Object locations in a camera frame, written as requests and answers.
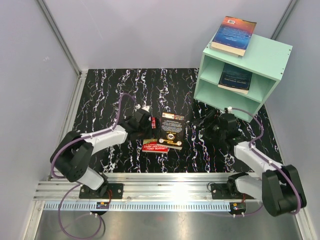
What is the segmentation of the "black paperback book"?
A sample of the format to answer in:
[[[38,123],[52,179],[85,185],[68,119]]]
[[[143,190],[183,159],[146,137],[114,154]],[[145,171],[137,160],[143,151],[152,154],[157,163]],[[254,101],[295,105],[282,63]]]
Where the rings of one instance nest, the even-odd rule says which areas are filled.
[[[159,118],[157,144],[170,149],[182,150],[185,136],[185,117],[163,112]]]

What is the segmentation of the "red treehouse book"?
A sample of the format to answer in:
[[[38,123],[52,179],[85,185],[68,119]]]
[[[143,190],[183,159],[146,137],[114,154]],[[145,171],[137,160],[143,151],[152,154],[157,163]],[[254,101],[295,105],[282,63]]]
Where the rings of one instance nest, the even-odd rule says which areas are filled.
[[[152,139],[152,137],[144,139],[142,142],[142,152],[167,154],[169,148],[165,146],[160,146],[158,144],[158,139]]]

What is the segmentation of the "dark blue paperback book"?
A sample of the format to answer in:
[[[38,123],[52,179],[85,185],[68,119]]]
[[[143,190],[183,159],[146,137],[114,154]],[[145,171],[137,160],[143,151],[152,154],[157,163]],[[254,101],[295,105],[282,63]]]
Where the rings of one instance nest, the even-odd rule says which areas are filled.
[[[253,73],[237,66],[225,63],[218,82],[218,87],[236,93],[249,93]]]

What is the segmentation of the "blue orange sunset book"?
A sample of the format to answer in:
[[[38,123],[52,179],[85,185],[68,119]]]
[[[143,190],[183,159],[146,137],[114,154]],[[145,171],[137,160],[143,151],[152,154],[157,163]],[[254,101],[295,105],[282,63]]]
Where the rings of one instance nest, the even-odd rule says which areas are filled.
[[[244,50],[246,53],[256,25],[253,21],[225,16],[210,46],[225,45]]]

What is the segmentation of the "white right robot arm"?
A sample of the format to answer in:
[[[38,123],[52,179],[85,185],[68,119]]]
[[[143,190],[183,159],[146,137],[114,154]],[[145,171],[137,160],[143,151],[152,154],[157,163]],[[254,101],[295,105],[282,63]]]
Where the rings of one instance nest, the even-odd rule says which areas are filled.
[[[217,115],[210,111],[195,119],[192,125],[201,129],[204,138],[224,155],[230,155],[249,166],[257,178],[246,172],[228,177],[226,192],[233,199],[241,195],[260,201],[273,217],[282,214],[296,215],[307,205],[307,199],[298,170],[293,165],[284,165],[272,160],[255,146],[255,141],[264,135],[263,125],[253,117],[260,134],[248,139],[238,128],[233,108],[227,107]]]

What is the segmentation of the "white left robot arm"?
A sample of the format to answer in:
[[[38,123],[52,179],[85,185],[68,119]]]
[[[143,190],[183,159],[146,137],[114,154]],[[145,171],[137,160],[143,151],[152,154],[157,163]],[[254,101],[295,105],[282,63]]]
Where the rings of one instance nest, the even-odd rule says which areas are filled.
[[[159,133],[160,120],[139,109],[115,125],[91,133],[68,132],[50,158],[51,176],[82,185],[86,198],[102,199],[111,195],[108,177],[89,167],[93,155],[128,141],[148,140]]]

